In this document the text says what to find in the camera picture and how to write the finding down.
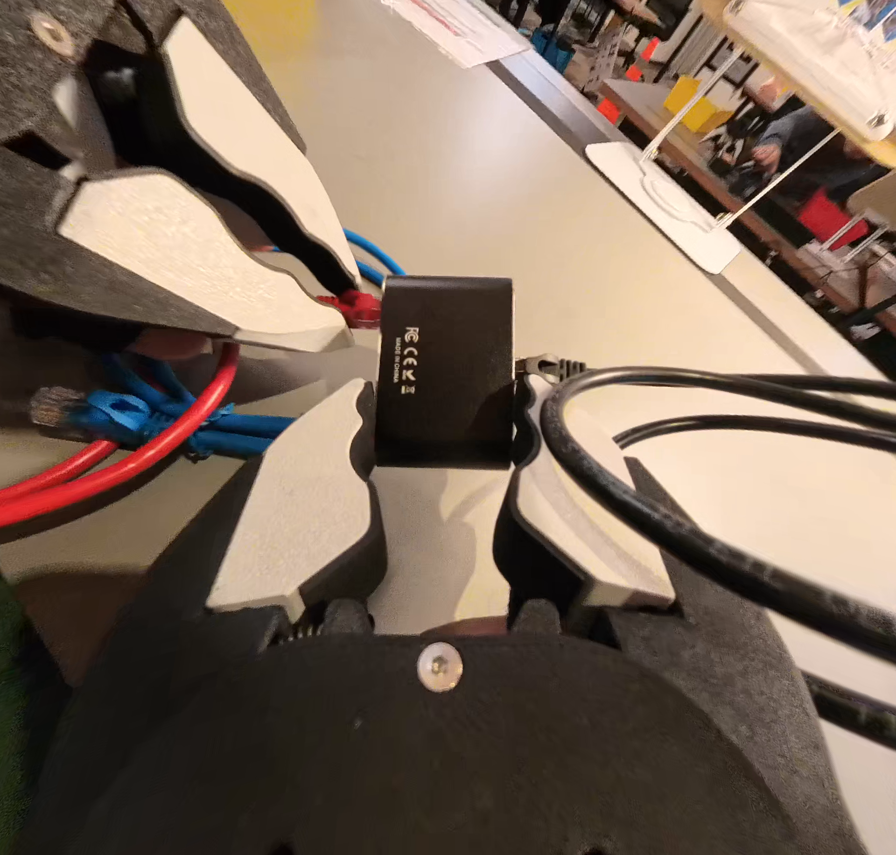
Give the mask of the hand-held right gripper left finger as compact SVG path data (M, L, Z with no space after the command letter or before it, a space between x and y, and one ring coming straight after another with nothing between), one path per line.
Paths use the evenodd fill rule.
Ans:
M374 385L355 378L273 441L211 585L209 611L276 607L296 623L337 600L369 600L387 571L374 421Z

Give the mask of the red plastic bin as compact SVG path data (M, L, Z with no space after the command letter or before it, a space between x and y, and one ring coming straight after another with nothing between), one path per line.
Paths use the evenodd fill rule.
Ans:
M830 250L852 245L869 233L869 224L850 216L829 199L823 189L812 194L799 209L797 221Z

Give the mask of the clear acrylic sign stand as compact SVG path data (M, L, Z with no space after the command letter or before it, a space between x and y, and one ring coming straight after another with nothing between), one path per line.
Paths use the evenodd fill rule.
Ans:
M734 46L721 70L638 151L631 144L590 144L588 161L703 271L718 274L741 247L728 228L745 208L716 220L685 193L655 157L664 139L745 52L778 77L874 161L894 168L894 49L871 43L831 14L767 8L754 0L697 0L702 14Z

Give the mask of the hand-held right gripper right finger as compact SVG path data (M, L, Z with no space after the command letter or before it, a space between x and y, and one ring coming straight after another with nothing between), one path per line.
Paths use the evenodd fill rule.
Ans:
M559 464L540 430L556 382L517 377L512 470L492 552L509 610L543 600L557 610L666 610L676 600L659 550L595 501Z

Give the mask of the black ethernet adapter box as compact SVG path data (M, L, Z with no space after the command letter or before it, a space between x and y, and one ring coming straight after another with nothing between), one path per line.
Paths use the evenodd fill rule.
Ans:
M375 396L379 466L509 468L513 321L509 278L386 280Z

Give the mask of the yellow plastic bin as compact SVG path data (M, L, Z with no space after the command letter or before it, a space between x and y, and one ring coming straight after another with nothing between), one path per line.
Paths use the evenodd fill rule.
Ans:
M698 78L678 77L663 102L663 108L669 114L676 115L695 97L701 84ZM706 135L726 124L734 113L731 108L722 107L703 95L693 102L679 123L692 133Z

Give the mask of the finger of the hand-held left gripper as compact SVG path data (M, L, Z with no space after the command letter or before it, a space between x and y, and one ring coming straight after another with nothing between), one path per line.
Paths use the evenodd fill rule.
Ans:
M207 200L164 170L129 169L82 182L57 232L221 321L225 330L210 337L306 353L354 344L337 308L256 260Z
M119 158L241 211L333 296L360 287L337 212L303 149L187 16L138 54L103 40L87 80Z

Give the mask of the teal bag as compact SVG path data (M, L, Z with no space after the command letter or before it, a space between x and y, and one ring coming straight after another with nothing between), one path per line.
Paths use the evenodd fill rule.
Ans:
M574 55L575 46L566 36L559 35L547 27L539 27L530 37L533 50L544 61L563 76Z

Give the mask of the white printed paper sheet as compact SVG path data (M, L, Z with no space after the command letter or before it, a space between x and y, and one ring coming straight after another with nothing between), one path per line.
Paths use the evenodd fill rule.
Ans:
M482 0L377 0L462 69L519 56L532 44Z

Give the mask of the long wooden table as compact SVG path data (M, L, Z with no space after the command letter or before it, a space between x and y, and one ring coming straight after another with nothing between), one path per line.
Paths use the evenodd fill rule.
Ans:
M654 136L671 120L671 113L664 108L669 88L663 84L611 80L600 85L600 93L619 109L623 125L638 128L639 138ZM726 188L722 177L711 171L700 141L700 135L677 126L659 146L661 161L668 168L679 168L700 189L701 196L711 200L712 215L740 209L742 203ZM787 265L790 274L798 276L806 289L823 292L823 298L835 305L841 316L861 310L858 301L834 287L833 277L826 278L815 271L793 244L755 210L745 212L735 221L734 233L739 238L747 236L745 244L756 256Z

